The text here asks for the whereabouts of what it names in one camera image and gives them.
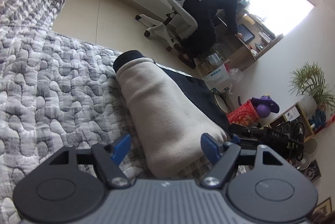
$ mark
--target tile floor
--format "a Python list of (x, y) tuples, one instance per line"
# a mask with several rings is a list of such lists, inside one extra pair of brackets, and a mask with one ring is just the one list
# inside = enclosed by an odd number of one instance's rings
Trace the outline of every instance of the tile floor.
[(178, 59), (177, 51), (166, 51), (165, 41), (144, 37), (146, 27), (135, 20), (136, 14), (140, 13), (118, 0), (66, 0), (53, 30), (118, 51), (136, 49), (160, 64), (200, 77), (198, 70)]

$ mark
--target quilted bedspread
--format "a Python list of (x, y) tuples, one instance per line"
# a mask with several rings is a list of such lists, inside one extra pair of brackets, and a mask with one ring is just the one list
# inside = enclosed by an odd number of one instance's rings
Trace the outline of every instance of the quilted bedspread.
[[(120, 52), (53, 32), (64, 2), (0, 0), (0, 223), (20, 221), (15, 185), (63, 145), (89, 148), (130, 133), (120, 168), (130, 179), (149, 174), (113, 70)], [(203, 157), (178, 177), (207, 171)]]

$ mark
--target white office chair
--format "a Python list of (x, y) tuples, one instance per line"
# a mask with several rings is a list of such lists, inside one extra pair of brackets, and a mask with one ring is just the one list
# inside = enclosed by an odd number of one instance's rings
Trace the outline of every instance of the white office chair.
[(149, 37), (151, 32), (160, 31), (157, 32), (156, 35), (162, 37), (169, 43), (170, 46), (166, 50), (171, 51), (174, 45), (175, 37), (170, 33), (170, 31), (168, 31), (166, 25), (172, 20), (172, 18), (176, 14), (179, 14), (185, 21), (185, 24), (183, 24), (180, 28), (176, 30), (176, 33), (181, 39), (185, 39), (188, 36), (190, 36), (198, 28), (198, 24), (197, 21), (195, 21), (195, 19), (186, 10), (183, 9), (182, 5), (180, 5), (177, 2), (182, 0), (160, 0), (160, 1), (162, 1), (166, 6), (168, 6), (170, 9), (173, 10), (172, 13), (166, 14), (167, 19), (164, 22), (154, 20), (144, 14), (136, 15), (135, 19), (136, 20), (144, 19), (147, 22), (153, 24), (154, 25), (153, 27), (150, 27), (145, 31), (144, 36)]

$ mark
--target black pants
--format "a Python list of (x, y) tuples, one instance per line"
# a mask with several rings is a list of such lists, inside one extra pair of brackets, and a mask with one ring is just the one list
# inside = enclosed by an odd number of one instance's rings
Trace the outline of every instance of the black pants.
[(198, 0), (185, 0), (183, 8), (193, 16), (198, 23), (197, 30), (188, 38), (181, 41), (185, 53), (190, 58), (196, 58), (207, 51), (216, 42), (213, 18), (216, 12), (211, 12)]

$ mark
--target framed picture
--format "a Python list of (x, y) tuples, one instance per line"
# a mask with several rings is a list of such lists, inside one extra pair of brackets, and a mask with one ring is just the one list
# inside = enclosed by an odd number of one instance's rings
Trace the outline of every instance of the framed picture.
[(321, 177), (320, 169), (316, 160), (312, 161), (305, 170), (301, 171), (311, 182)]
[(327, 198), (325, 201), (321, 202), (319, 205), (317, 205), (314, 209), (314, 212), (320, 212), (323, 214), (330, 214), (332, 212), (332, 201), (329, 198)]

